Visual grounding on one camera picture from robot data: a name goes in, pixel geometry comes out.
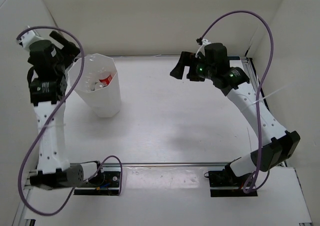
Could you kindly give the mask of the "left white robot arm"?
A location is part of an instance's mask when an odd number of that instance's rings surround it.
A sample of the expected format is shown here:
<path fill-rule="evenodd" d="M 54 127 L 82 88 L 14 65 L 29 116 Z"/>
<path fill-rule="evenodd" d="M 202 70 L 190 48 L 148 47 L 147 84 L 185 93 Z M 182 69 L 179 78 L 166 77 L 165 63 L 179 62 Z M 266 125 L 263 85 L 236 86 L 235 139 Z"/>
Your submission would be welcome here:
<path fill-rule="evenodd" d="M 27 47 L 32 65 L 27 74 L 30 102 L 40 133 L 37 173 L 30 177 L 30 183 L 46 190 L 99 186 L 105 180 L 100 162 L 70 164 L 65 145 L 66 104 L 62 100 L 67 89 L 66 70 L 80 50 L 56 31 L 50 37 L 62 48 L 38 35 L 32 36 Z"/>

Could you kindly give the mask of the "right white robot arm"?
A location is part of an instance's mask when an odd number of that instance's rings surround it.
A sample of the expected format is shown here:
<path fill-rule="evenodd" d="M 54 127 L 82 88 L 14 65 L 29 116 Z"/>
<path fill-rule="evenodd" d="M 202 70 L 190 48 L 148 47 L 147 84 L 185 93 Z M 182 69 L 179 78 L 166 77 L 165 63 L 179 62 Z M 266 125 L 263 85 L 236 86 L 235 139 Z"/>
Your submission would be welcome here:
<path fill-rule="evenodd" d="M 292 156 L 301 139 L 299 134 L 289 132 L 256 99 L 256 90 L 241 60 L 229 57 L 222 43 L 207 43 L 203 53 L 183 51 L 170 75 L 181 80 L 185 67 L 189 68 L 188 80 L 212 81 L 240 110 L 261 143 L 257 150 L 228 163 L 216 176 L 219 185 L 241 184 L 256 170 L 267 172 Z"/>

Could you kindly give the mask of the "clear white label bottle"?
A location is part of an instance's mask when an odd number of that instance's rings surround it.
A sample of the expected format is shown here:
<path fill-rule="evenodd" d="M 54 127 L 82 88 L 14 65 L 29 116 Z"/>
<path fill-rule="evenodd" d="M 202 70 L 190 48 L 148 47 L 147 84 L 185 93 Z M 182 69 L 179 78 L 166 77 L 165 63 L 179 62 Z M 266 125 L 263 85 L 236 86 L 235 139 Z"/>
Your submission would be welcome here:
<path fill-rule="evenodd" d="M 87 92 L 93 92 L 106 86 L 101 82 L 104 72 L 95 55 L 89 55 L 85 63 L 86 72 L 84 74 L 85 89 Z"/>

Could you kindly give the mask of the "red label plastic bottle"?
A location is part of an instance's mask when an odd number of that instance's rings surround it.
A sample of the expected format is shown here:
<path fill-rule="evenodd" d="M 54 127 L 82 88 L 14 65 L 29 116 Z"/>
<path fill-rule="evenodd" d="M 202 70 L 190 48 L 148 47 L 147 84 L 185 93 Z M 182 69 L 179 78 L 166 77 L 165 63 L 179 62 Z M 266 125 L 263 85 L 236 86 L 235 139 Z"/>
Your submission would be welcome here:
<path fill-rule="evenodd" d="M 104 86 L 108 86 L 112 79 L 112 75 L 108 71 L 103 71 L 98 76 L 99 82 L 102 83 Z"/>

